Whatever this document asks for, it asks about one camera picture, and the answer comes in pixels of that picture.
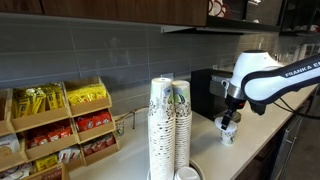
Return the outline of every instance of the stack of paper cups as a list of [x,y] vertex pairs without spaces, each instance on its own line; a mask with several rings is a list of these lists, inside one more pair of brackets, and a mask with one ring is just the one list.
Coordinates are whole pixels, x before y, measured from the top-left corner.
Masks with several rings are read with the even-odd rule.
[[174,169],[189,166],[191,136],[190,84],[187,81],[173,81],[174,107],[176,113],[176,141]]
[[172,80],[155,78],[151,82],[148,136],[151,180],[173,179],[175,113]]

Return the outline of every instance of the wall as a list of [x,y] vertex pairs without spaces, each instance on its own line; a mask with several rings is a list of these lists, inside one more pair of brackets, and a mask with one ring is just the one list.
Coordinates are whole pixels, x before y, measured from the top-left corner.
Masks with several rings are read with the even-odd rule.
[[112,112],[148,105],[150,81],[173,72],[234,64],[248,49],[278,52],[301,43],[277,34],[161,34],[160,26],[0,14],[0,88],[101,76]]

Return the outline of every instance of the espresso machine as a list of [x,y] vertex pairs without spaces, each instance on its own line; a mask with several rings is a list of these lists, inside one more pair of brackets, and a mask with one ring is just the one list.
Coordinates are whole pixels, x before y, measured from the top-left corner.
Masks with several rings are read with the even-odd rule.
[[[222,81],[232,77],[232,72],[201,69],[191,72],[191,109],[202,116],[214,120],[227,110],[225,88]],[[240,118],[235,115],[234,121]]]

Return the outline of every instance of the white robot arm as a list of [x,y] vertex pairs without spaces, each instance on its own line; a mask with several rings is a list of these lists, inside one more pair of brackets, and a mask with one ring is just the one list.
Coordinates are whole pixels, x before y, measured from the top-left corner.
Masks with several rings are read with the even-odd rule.
[[276,62],[266,51],[250,50],[240,54],[227,89],[222,129],[226,129],[237,109],[249,101],[259,115],[265,107],[290,91],[320,82],[320,54],[288,66]]

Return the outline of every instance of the countertop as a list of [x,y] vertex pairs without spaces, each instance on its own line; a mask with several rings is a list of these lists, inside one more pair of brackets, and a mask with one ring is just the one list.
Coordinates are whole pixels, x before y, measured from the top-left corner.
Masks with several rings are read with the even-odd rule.
[[[290,92],[283,96],[283,99],[296,109],[315,87],[313,85],[299,92]],[[193,112],[190,157],[203,173],[203,179],[236,178],[291,117],[291,113],[273,104],[267,106],[263,116],[252,113],[249,104],[239,112],[242,118],[232,146],[221,144],[220,130],[215,127],[213,121]],[[71,179],[147,179],[149,170],[147,128],[147,109],[136,114],[135,129],[132,129],[132,117],[128,117],[125,121],[125,135],[120,139],[120,151],[90,166],[71,172]]]

